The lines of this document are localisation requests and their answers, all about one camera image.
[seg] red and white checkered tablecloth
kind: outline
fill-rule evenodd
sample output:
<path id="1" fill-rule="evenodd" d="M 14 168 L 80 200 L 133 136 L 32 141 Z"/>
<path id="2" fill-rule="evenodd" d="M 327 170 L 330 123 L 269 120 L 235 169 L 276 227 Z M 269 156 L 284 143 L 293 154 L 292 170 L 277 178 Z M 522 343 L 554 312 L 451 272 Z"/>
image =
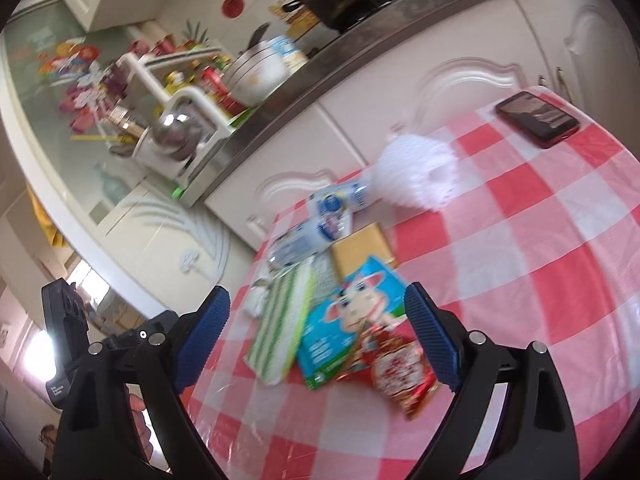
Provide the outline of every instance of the red and white checkered tablecloth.
<path id="1" fill-rule="evenodd" d="M 640 164 L 593 120 L 550 91 L 532 92 L 577 117 L 581 130 L 549 150 L 533 146 L 487 106 L 433 132 L 460 157 L 460 186 L 441 212 L 379 203 L 379 221 L 407 282 L 421 282 L 468 330 L 498 344 L 548 344 L 564 384 L 586 475 L 640 397 Z M 308 216 L 281 213 L 270 240 Z M 247 277 L 266 256 L 266 242 Z M 231 480 L 403 480 L 452 399 L 441 388 L 406 422 L 358 384 L 312 392 L 297 368 L 265 386 L 244 364 L 257 322 L 238 310 L 214 348 L 188 412 Z M 505 389 L 494 400 L 466 468 L 482 463 Z"/>

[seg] white cabinet door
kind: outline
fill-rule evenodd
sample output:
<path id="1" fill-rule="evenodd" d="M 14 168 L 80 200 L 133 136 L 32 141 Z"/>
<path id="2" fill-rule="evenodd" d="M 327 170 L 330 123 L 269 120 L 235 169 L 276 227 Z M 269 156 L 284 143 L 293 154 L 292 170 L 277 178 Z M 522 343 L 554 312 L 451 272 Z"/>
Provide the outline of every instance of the white cabinet door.
<path id="1" fill-rule="evenodd" d="M 214 285 L 218 263 L 225 260 L 218 284 L 233 298 L 255 251 L 202 205 L 183 209 L 165 196 L 162 184 L 142 182 L 100 222 L 102 246 L 140 286 L 178 314 L 198 309 Z M 196 216 L 196 208 L 202 208 L 202 216 Z"/>
<path id="2" fill-rule="evenodd" d="M 562 68 L 574 104 L 640 156 L 638 51 L 611 1 L 518 1 L 551 70 Z"/>
<path id="3" fill-rule="evenodd" d="M 321 103 L 368 162 L 399 124 L 428 134 L 549 80 L 514 0 L 491 0 L 428 28 L 346 79 Z"/>
<path id="4" fill-rule="evenodd" d="M 277 213 L 364 165 L 325 111 L 313 105 L 260 147 L 205 203 L 257 250 Z"/>

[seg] stainless steel countertop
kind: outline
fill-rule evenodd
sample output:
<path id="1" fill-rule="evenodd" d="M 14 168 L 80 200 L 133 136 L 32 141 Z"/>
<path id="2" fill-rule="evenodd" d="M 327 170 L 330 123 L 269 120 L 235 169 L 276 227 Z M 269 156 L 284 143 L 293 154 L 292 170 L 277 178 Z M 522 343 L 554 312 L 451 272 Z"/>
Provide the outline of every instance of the stainless steel countertop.
<path id="1" fill-rule="evenodd" d="M 487 0 L 396 0 L 341 35 L 254 112 L 204 165 L 182 197 L 187 205 L 209 196 L 287 123 L 345 78 L 399 43 Z"/>

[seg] human hand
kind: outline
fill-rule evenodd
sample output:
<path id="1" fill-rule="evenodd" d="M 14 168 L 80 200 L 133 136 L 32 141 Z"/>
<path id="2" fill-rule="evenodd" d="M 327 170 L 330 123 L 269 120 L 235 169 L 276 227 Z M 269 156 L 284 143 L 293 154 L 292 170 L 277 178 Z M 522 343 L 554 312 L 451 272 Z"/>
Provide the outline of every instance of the human hand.
<path id="1" fill-rule="evenodd" d="M 151 456 L 154 453 L 154 447 L 151 445 L 151 430 L 148 428 L 145 422 L 145 416 L 142 412 L 146 409 L 145 401 L 140 399 L 137 395 L 129 394 L 129 405 L 131 406 L 131 413 L 133 415 L 133 421 L 136 423 L 136 431 L 145 450 L 146 460 L 151 460 Z"/>

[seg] cartoon cow box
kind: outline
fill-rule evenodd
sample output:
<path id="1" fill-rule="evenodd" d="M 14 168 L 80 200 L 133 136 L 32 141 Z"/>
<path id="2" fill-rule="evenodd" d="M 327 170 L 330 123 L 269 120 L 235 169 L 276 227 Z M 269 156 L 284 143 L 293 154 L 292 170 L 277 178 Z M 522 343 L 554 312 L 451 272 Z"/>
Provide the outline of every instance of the cartoon cow box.
<path id="1" fill-rule="evenodd" d="M 391 325 L 395 318 L 385 314 L 389 298 L 376 287 L 385 279 L 382 271 L 362 277 L 357 274 L 344 288 L 335 294 L 335 300 L 324 314 L 324 322 L 332 323 L 340 319 L 340 328 L 345 333 L 357 332 L 362 320 L 385 326 Z"/>

